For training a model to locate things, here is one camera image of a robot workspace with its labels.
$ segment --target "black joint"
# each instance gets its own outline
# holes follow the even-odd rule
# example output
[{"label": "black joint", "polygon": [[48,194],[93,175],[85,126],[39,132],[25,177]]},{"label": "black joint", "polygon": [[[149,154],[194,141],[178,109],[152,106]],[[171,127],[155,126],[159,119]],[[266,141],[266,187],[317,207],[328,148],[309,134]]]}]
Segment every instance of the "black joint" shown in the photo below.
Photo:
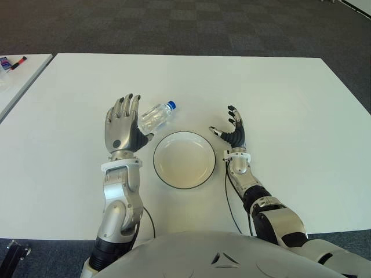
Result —
[{"label": "black joint", "polygon": [[130,251],[132,242],[127,243],[112,243],[106,242],[97,237],[94,249],[89,259],[89,265],[98,271],[106,268],[108,265],[116,261]]},{"label": "black joint", "polygon": [[308,238],[304,233],[295,232],[283,236],[282,241],[287,247],[301,247],[305,242],[308,241]]},{"label": "black joint", "polygon": [[278,245],[278,241],[274,233],[273,227],[269,219],[265,217],[263,213],[259,213],[258,215],[255,215],[253,217],[253,221],[254,221],[256,236],[259,239]]},{"label": "black joint", "polygon": [[252,204],[259,198],[265,196],[272,196],[264,187],[261,185],[254,185],[248,188],[243,194],[243,207],[247,213],[250,213]]}]

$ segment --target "checkered carpet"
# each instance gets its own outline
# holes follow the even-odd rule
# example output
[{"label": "checkered carpet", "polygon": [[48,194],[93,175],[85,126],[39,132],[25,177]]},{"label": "checkered carpet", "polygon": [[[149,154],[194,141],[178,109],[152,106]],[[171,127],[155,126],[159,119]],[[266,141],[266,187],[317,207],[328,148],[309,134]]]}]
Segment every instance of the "checkered carpet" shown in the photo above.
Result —
[{"label": "checkered carpet", "polygon": [[371,21],[319,0],[2,0],[2,53],[320,57],[371,111]]}]

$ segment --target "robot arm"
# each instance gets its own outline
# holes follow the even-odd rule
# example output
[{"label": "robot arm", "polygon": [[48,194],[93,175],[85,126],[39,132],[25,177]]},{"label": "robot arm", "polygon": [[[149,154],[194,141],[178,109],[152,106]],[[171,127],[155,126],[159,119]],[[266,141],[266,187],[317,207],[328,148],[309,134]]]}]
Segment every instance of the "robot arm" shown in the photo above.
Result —
[{"label": "robot arm", "polygon": [[253,218],[257,237],[325,265],[346,277],[371,277],[370,261],[324,240],[308,240],[299,216],[271,196],[252,174],[241,116],[233,106],[228,106],[228,109],[234,118],[229,121],[235,126],[235,131],[225,133],[215,127],[209,129],[232,146],[231,152],[224,152],[224,160],[228,163],[227,173],[243,207]]},{"label": "robot arm", "polygon": [[120,98],[106,116],[105,141],[111,161],[102,165],[105,174],[106,204],[94,249],[85,261],[81,278],[96,273],[129,252],[135,243],[143,214],[139,196],[140,159],[134,152],[146,145],[153,134],[143,135],[138,129],[137,112],[140,96]]}]

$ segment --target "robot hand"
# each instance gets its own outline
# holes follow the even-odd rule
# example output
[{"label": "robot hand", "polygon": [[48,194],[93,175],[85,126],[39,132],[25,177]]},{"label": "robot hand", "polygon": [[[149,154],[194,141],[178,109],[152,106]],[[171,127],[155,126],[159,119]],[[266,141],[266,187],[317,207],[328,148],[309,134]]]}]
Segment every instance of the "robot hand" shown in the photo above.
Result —
[{"label": "robot hand", "polygon": [[114,154],[118,151],[136,152],[149,141],[153,134],[145,136],[138,129],[138,106],[140,96],[135,96],[131,109],[130,100],[133,94],[118,99],[108,110],[105,124],[106,148]]},{"label": "robot hand", "polygon": [[245,130],[243,129],[243,123],[241,116],[236,108],[232,105],[228,106],[228,114],[230,114],[234,119],[229,119],[229,121],[235,126],[235,130],[232,133],[226,133],[215,127],[209,127],[209,130],[215,135],[222,138],[224,141],[231,144],[232,148],[245,147]]}]

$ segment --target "white desk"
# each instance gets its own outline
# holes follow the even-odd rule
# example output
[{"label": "white desk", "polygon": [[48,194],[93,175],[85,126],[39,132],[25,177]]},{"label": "white desk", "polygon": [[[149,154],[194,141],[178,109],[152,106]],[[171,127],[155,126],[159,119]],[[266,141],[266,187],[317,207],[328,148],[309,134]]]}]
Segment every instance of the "white desk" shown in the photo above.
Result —
[{"label": "white desk", "polygon": [[[228,104],[245,121],[255,175],[308,233],[371,228],[371,117],[321,59],[58,54],[0,125],[0,237],[96,237],[104,118],[127,93],[142,95],[140,112],[177,104],[136,154],[140,194],[159,235],[236,231],[224,195],[228,145],[208,130],[231,128]],[[179,130],[204,136],[216,153],[214,173],[195,189],[165,185],[152,165],[157,143]],[[228,187],[247,233],[246,213]],[[144,214],[138,239],[151,236]]]},{"label": "white desk", "polygon": [[27,60],[7,73],[10,88],[5,91],[0,88],[0,122],[52,58],[51,54],[0,55],[0,57],[4,56],[12,64],[18,62],[23,56],[26,56]]}]

